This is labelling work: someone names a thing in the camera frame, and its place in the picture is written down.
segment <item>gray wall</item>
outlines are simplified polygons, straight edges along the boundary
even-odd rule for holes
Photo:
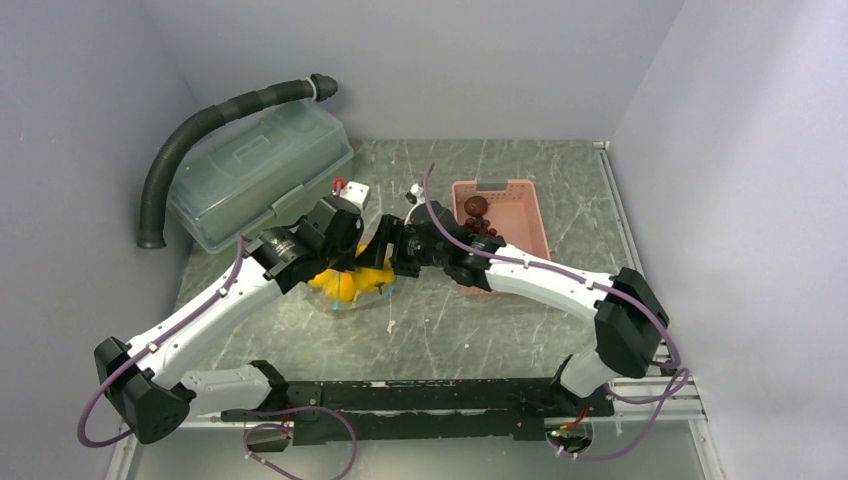
[[[200,103],[313,71],[354,138],[609,139],[682,0],[144,0]]]
[[[728,478],[845,478],[848,5],[686,2],[613,136]]]
[[[133,238],[156,148],[196,102],[135,0],[7,0],[0,45],[0,478],[102,478],[110,449],[74,434],[92,350],[174,304],[185,235]],[[118,421],[97,408],[91,435]]]

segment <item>marble table surface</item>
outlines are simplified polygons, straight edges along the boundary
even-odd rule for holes
[[[433,197],[450,203],[456,180],[528,178],[536,186],[551,258],[580,269],[627,265],[613,200],[591,142],[527,140],[355,141],[354,180],[371,185],[363,216],[405,215],[404,193],[436,162]],[[178,307],[232,261],[194,245]],[[212,344],[198,370],[274,364],[289,380],[551,376],[589,341],[589,328],[513,295],[465,296],[438,269],[407,280],[389,299],[346,311],[316,308],[302,285]],[[389,323],[393,322],[391,332]]]

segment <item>dark red fruit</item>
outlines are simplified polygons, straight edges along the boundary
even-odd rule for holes
[[[489,202],[480,195],[474,195],[465,201],[465,213],[472,217],[481,217],[489,210]]]

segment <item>purple cable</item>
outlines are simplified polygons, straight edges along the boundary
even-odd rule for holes
[[[459,240],[454,238],[454,236],[451,235],[450,232],[447,231],[447,229],[444,227],[444,225],[441,224],[441,222],[439,222],[439,219],[436,216],[436,212],[433,209],[433,205],[430,202],[430,174],[433,172],[433,168],[435,166],[436,166],[435,163],[431,163],[429,166],[427,166],[427,169],[424,171],[424,176],[421,180],[421,183],[422,183],[421,186],[422,186],[422,190],[424,191],[424,206],[427,208],[427,213],[430,214],[430,220],[436,226],[436,229],[439,230],[439,233],[441,233],[442,236],[445,237],[445,239],[447,241],[451,242],[454,246],[456,246],[456,247],[458,247],[462,250],[465,250],[466,252],[471,253],[473,255],[478,255],[480,257],[489,258],[489,259],[492,259],[492,260],[499,260],[501,262],[514,263],[514,264],[523,266],[524,261],[521,260],[521,259],[506,257],[504,255],[497,255],[497,254],[494,254],[494,253],[485,252],[483,250],[478,250],[476,248],[473,248],[471,246],[468,246],[468,245],[460,242]],[[542,269],[545,269],[545,270],[549,270],[549,271],[552,271],[552,272],[559,273],[561,275],[565,275],[566,277],[568,277],[568,278],[570,278],[570,279],[572,279],[576,282],[579,282],[579,283],[584,283],[584,284],[586,283],[586,279],[584,277],[582,277],[582,276],[580,276],[580,275],[578,275],[574,272],[570,272],[570,271],[568,271],[568,270],[566,270],[566,269],[564,269],[560,266],[557,266],[557,265],[550,265],[550,264],[547,264],[547,263],[536,262],[536,261],[532,261],[532,260],[530,262],[527,262],[527,264],[530,267],[542,268]],[[648,307],[643,305],[642,302],[636,300],[636,298],[634,298],[633,296],[628,295],[627,293],[622,292],[621,290],[618,290],[616,288],[608,287],[606,285],[601,285],[601,284],[595,283],[595,282],[592,282],[591,287],[597,288],[598,290],[606,292],[610,295],[614,295],[614,296],[624,300],[625,302],[629,303],[630,305],[634,306],[643,315],[645,315],[645,317],[648,318],[648,320],[651,322],[651,324],[654,326],[654,328],[657,329],[657,331],[660,333],[660,336],[662,336],[663,340],[665,340],[665,343],[668,346],[669,356],[671,358],[669,359],[668,362],[651,362],[652,365],[657,366],[657,367],[661,367],[661,368],[678,368],[678,367],[680,367],[680,352],[677,349],[677,345],[674,343],[674,340],[672,340],[671,336],[668,334],[668,331],[665,329],[665,326],[662,324],[660,319],[657,318],[657,316],[654,315],[654,313],[651,312],[648,309]],[[679,378],[681,375],[684,375],[683,381],[681,381],[678,385],[675,385],[674,387],[672,387],[672,385],[674,384],[674,380]],[[631,399],[622,397],[622,396],[618,395],[617,393],[613,392],[612,389],[609,387],[609,385],[606,385],[605,388],[606,388],[607,392],[613,398],[620,400],[622,402],[635,404],[635,405],[653,403],[653,402],[659,402],[659,403],[657,404],[657,408],[654,410],[653,415],[648,420],[648,423],[645,425],[645,428],[642,430],[642,432],[639,434],[639,436],[636,437],[636,440],[634,440],[633,443],[631,443],[630,445],[628,445],[624,449],[620,450],[619,452],[616,452],[616,453],[611,454],[611,455],[606,455],[606,456],[603,456],[603,457],[579,457],[579,458],[581,460],[585,459],[587,461],[601,461],[601,460],[611,460],[613,458],[618,458],[618,457],[621,457],[621,456],[629,453],[631,450],[633,450],[633,448],[636,447],[636,445],[638,445],[645,438],[645,436],[648,434],[648,432],[654,426],[654,422],[656,422],[657,416],[659,415],[660,409],[662,408],[662,405],[665,402],[665,400],[668,397],[670,397],[671,395],[673,395],[674,393],[678,392],[681,388],[683,388],[683,386],[686,384],[686,382],[688,380],[689,380],[689,370],[686,369],[686,368],[680,368],[671,377],[671,379],[668,382],[668,385],[665,388],[665,391],[661,395],[657,395],[656,397],[648,397],[648,398],[640,399],[640,400],[631,400]]]
[[[678,378],[680,379],[680,381],[677,383],[677,385],[674,385],[674,387],[672,387],[674,381]],[[685,367],[679,368],[677,372],[675,372],[674,375],[671,376],[671,380],[669,380],[668,385],[665,386],[665,391],[663,391],[662,395],[659,395],[660,400],[657,403],[657,408],[654,409],[654,413],[651,414],[651,418],[648,419],[648,423],[645,424],[645,426],[642,428],[642,431],[639,432],[639,435],[637,435],[636,438],[634,438],[633,441],[630,442],[630,444],[628,444],[626,447],[622,448],[621,450],[615,453],[610,453],[609,455],[585,456],[573,454],[571,458],[574,460],[580,460],[581,462],[606,462],[607,460],[615,460],[616,458],[621,458],[627,455],[640,443],[642,443],[642,440],[644,440],[645,437],[648,436],[648,433],[651,432],[651,429],[654,427],[654,424],[657,423],[657,417],[660,415],[660,410],[662,410],[663,403],[665,403],[668,397],[674,395],[678,390],[683,388],[688,381],[689,369]]]
[[[350,469],[353,468],[353,462],[356,461],[356,434],[353,432],[353,427],[351,426],[350,422],[348,422],[347,419],[344,418],[344,416],[342,416],[339,412],[336,412],[335,410],[330,410],[329,408],[324,408],[324,407],[306,406],[306,407],[288,408],[286,410],[278,410],[276,412],[250,411],[249,413],[252,413],[254,415],[259,415],[259,416],[262,416],[262,417],[277,417],[277,416],[285,415],[287,413],[298,413],[298,412],[326,413],[328,415],[332,415],[338,421],[342,422],[342,425],[345,426],[348,433],[350,434],[350,440],[351,440],[351,442],[353,442],[353,450],[350,452],[350,461],[347,462],[347,465],[345,466],[344,470],[342,470],[341,473],[339,473],[338,475],[333,477],[331,480],[339,480],[340,478],[347,475],[350,472]],[[283,475],[287,478],[290,478],[291,480],[303,480],[302,478],[297,477],[297,476],[283,470],[282,468],[278,467],[275,463],[269,462],[268,460],[265,460],[264,458],[262,458],[259,455],[250,451],[250,447],[248,446],[248,443],[247,443],[247,441],[250,439],[250,435],[257,430],[263,430],[263,429],[269,429],[269,428],[273,428],[273,429],[277,429],[277,430],[287,430],[286,427],[283,427],[279,423],[261,423],[259,425],[256,425],[255,427],[251,428],[250,430],[248,430],[244,434],[243,445],[244,445],[244,451],[245,451],[245,453],[247,453],[247,456],[245,458],[248,458],[248,457],[252,458],[253,460],[256,460],[257,462],[261,463],[262,465],[265,465],[266,467],[270,468],[271,470],[279,473],[280,475]]]
[[[424,190],[424,205],[427,207],[427,212],[430,214],[430,219],[432,220],[432,222],[436,226],[436,228],[439,230],[439,233],[441,233],[442,236],[444,236],[445,239],[447,239],[449,242],[451,242],[452,244],[454,244],[458,248],[465,250],[468,253],[472,253],[474,255],[478,255],[478,256],[484,257],[484,258],[489,258],[489,259],[492,259],[492,260],[500,260],[502,262],[514,263],[514,264],[523,266],[524,261],[520,260],[518,258],[505,257],[503,255],[497,255],[497,254],[494,254],[494,253],[484,252],[483,250],[478,250],[476,248],[470,247],[470,246],[460,242],[456,238],[454,238],[453,235],[451,235],[445,229],[445,227],[441,224],[441,222],[439,222],[438,218],[436,218],[436,212],[433,210],[433,205],[430,203],[430,192],[429,192],[430,173],[433,171],[434,166],[435,166],[435,164],[431,163],[427,167],[427,170],[424,172],[424,178],[423,178],[423,181],[422,181],[423,182],[422,188]],[[570,272],[570,271],[568,271],[568,270],[566,270],[566,269],[564,269],[564,268],[562,268],[558,265],[550,265],[550,264],[547,264],[547,263],[536,262],[536,261],[530,261],[530,262],[528,262],[528,265],[531,266],[531,267],[542,268],[542,269],[545,269],[545,270],[550,270],[552,272],[556,272],[556,273],[565,275],[566,277],[568,277],[568,278],[570,278],[570,279],[572,279],[576,282],[579,282],[579,283],[586,283],[586,279],[583,278],[582,276],[580,276],[580,275],[578,275],[574,272]],[[663,340],[665,340],[665,343],[668,345],[668,351],[669,351],[669,355],[671,356],[671,358],[669,359],[668,362],[664,362],[664,363],[655,362],[655,363],[652,363],[653,365],[655,365],[657,367],[661,367],[661,368],[677,368],[677,367],[680,366],[680,353],[677,349],[677,345],[674,343],[674,340],[672,340],[672,338],[668,335],[668,332],[666,331],[665,326],[662,324],[662,322],[660,322],[660,319],[657,318],[657,316],[654,315],[653,312],[648,310],[648,307],[646,307],[645,305],[642,304],[642,302],[636,300],[635,298],[628,295],[627,293],[622,292],[621,290],[618,290],[616,288],[607,287],[606,285],[601,285],[601,284],[595,283],[595,282],[592,282],[592,288],[597,288],[598,290],[601,290],[603,292],[607,292],[607,293],[614,295],[614,296],[624,300],[625,302],[633,305],[640,312],[642,312],[642,314],[645,315],[645,317],[647,317],[648,320],[650,320],[651,324],[654,325],[654,328],[656,328],[660,332],[660,335],[662,336]]]
[[[241,235],[238,235],[237,250],[238,253],[236,254],[236,259],[233,262],[232,269],[227,275],[227,279],[224,281],[223,285],[221,285],[221,287],[225,290],[230,289],[233,283],[235,283],[236,278],[238,278],[239,272],[241,272],[241,265],[243,262],[244,255],[244,237],[242,237]],[[156,344],[157,346],[161,345],[163,342],[171,338],[175,333],[182,330],[183,327],[185,327],[186,325],[194,321],[197,317],[199,317],[201,314],[203,314],[203,312],[208,310],[209,307],[211,307],[222,297],[223,295],[221,295],[220,289],[216,290],[215,293],[211,297],[209,297],[205,302],[203,302],[202,305],[197,307],[193,312],[189,313],[184,319],[177,322],[173,327],[169,328],[168,330],[165,330],[162,335],[156,337],[156,339],[153,340],[153,342],[151,343]],[[101,383],[100,386],[97,387],[97,391],[94,392],[94,395],[91,397],[88,403],[85,404],[85,407],[83,407],[82,414],[80,415],[79,421],[77,422],[77,439],[81,444],[89,448],[107,447],[123,438],[126,438],[132,433],[132,430],[126,430],[124,432],[119,433],[117,436],[110,438],[109,440],[97,441],[88,438],[88,436],[85,434],[85,425],[86,423],[88,423],[88,417],[91,416],[91,411],[94,409],[94,405],[97,403],[97,400],[100,399],[100,396],[106,393],[106,390],[108,390],[109,387],[112,386],[112,384],[118,377],[123,375],[124,372],[129,370],[136,363],[138,363],[139,360],[144,358],[148,353],[150,353],[150,346],[146,345],[143,349],[141,349],[141,351],[133,355],[129,360],[127,360],[126,362],[124,362],[124,364],[118,367],[117,370],[112,372],[111,375],[106,377],[106,380],[104,380],[103,383]]]

